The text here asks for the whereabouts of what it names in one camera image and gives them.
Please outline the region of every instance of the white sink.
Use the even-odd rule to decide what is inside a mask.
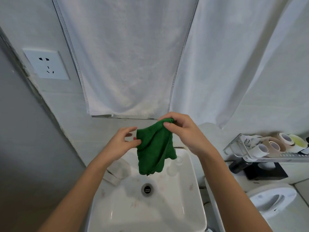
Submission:
[[[136,149],[125,159],[131,175],[118,187],[102,181],[93,200],[88,232],[204,232],[205,211],[189,154],[176,149],[182,164],[177,174],[170,176],[165,160],[164,169],[153,175],[140,175]],[[144,184],[151,184],[151,193],[142,194]]]

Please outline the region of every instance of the electrical outlet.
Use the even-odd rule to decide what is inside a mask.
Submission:
[[[40,78],[69,80],[58,51],[23,49]]]

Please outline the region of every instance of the wall-mounted rack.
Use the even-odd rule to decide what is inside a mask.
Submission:
[[[236,138],[234,138],[233,141],[231,141],[226,148],[224,148],[224,153],[228,156],[235,155],[236,157],[244,157],[249,156],[251,159],[253,159],[255,162],[294,162],[294,163],[309,163],[309,155],[300,155],[297,153],[291,153],[291,152],[284,152],[280,155],[278,155],[276,158],[270,158],[270,157],[261,157],[256,158],[249,154],[247,147],[240,139],[242,134],[238,134]]]

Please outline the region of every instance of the sink drain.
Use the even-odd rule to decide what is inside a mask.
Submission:
[[[146,183],[141,187],[141,194],[145,197],[149,197],[153,194],[154,187],[150,183]]]

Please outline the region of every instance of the toilet seat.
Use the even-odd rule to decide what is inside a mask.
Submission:
[[[296,195],[295,188],[286,183],[267,184],[247,192],[247,196],[265,219],[284,210]]]

